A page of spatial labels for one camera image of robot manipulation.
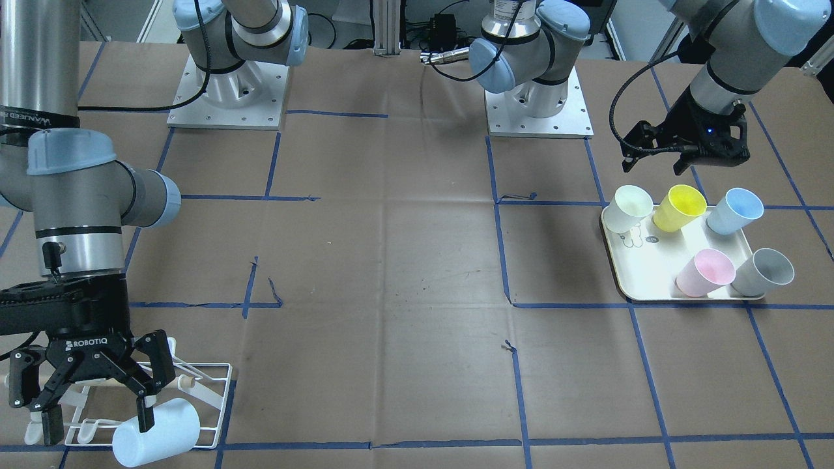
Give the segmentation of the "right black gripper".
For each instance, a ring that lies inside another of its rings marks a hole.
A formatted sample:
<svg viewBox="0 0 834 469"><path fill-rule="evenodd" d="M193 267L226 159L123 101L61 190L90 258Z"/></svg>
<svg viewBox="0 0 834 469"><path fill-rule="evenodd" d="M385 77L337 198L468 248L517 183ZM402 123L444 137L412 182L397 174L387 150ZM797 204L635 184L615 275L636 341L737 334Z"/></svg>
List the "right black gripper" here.
<svg viewBox="0 0 834 469"><path fill-rule="evenodd" d="M9 403L40 412L44 444L65 437L59 399L66 381L116 379L137 395L140 433L154 427L154 406L148 403L175 379L173 356L164 330L150 332L133 345L127 280L123 274L63 276L54 270L46 282L53 318L45 330L47 349L17 349L10 354ZM146 354L150 374L131 357ZM47 359L54 367L50 380L39 386L39 367Z"/></svg>

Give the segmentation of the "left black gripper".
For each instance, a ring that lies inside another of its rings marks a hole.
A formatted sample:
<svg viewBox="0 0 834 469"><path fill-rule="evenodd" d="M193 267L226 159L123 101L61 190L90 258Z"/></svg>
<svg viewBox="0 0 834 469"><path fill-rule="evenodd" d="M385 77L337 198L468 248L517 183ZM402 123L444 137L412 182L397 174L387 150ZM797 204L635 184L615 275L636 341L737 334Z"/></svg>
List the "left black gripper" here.
<svg viewBox="0 0 834 469"><path fill-rule="evenodd" d="M661 146L680 152L674 163L676 176L697 162L747 162L747 119L744 104L735 104L729 115L718 115L703 107L690 89L680 95L661 123ZM639 121L628 131L622 147L622 169L630 172L641 158L657 154L659 128Z"/></svg>

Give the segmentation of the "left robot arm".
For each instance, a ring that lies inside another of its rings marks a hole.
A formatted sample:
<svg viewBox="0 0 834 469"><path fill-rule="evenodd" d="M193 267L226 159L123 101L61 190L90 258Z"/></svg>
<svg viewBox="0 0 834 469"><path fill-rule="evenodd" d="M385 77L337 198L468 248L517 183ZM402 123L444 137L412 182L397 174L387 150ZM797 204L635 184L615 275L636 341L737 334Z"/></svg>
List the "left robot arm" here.
<svg viewBox="0 0 834 469"><path fill-rule="evenodd" d="M677 175L694 165L733 168L750 158L747 105L807 48L832 15L830 1L664 1L671 23L647 71L673 57L700 63L661 124L609 126L629 172L643 158L675 152ZM521 101L535 119L560 112L568 76L592 36L587 9L571 1L495 1L482 35L468 46L471 77L486 92Z"/></svg>

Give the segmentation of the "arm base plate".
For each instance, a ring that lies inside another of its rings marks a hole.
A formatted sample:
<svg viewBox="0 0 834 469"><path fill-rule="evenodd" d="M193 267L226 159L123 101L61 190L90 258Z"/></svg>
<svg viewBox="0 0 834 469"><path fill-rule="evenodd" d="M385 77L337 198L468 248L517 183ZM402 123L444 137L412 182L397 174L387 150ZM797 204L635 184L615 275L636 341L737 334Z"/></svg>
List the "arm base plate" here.
<svg viewBox="0 0 834 469"><path fill-rule="evenodd" d="M205 94L169 111L172 128L278 131L287 101L289 66L245 62L228 74L213 74Z"/></svg>
<svg viewBox="0 0 834 469"><path fill-rule="evenodd" d="M576 68L566 82L521 84L485 93L488 133L498 137L584 139L595 134Z"/></svg>

